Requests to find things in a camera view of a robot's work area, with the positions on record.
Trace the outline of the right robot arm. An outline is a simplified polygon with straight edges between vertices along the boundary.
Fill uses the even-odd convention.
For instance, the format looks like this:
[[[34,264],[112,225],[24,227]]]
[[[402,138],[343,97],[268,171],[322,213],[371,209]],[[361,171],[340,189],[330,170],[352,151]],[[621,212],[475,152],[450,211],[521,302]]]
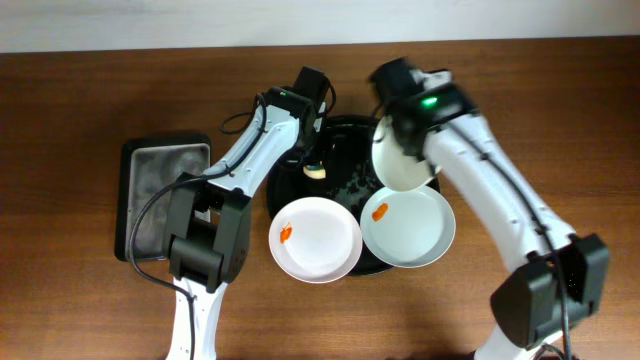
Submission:
[[[492,236],[509,277],[490,297],[496,326],[476,359],[571,359],[570,330],[600,306],[610,252],[580,237],[540,198],[448,70],[404,58],[369,77],[383,116],[372,145],[378,179],[394,191],[443,174]]]

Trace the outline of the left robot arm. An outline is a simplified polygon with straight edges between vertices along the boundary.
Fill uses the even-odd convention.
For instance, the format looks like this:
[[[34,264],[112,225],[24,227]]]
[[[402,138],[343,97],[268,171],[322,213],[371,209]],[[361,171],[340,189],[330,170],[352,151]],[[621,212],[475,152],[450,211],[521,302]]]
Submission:
[[[169,199],[160,244],[172,279],[140,274],[176,295],[168,358],[215,358],[223,297],[248,256],[252,198],[283,155],[310,153],[331,110],[325,99],[334,95],[323,72],[302,67],[293,85],[256,95],[243,134],[218,162],[198,176],[180,175],[141,208],[130,248],[147,213]]]

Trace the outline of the green yellow sponge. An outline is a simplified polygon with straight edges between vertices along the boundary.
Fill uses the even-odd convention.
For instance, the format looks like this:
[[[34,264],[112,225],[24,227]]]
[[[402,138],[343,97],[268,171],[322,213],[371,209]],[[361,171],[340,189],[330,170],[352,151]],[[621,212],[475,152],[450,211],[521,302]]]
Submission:
[[[303,168],[303,173],[307,177],[315,180],[326,178],[326,169],[321,164],[307,164]]]

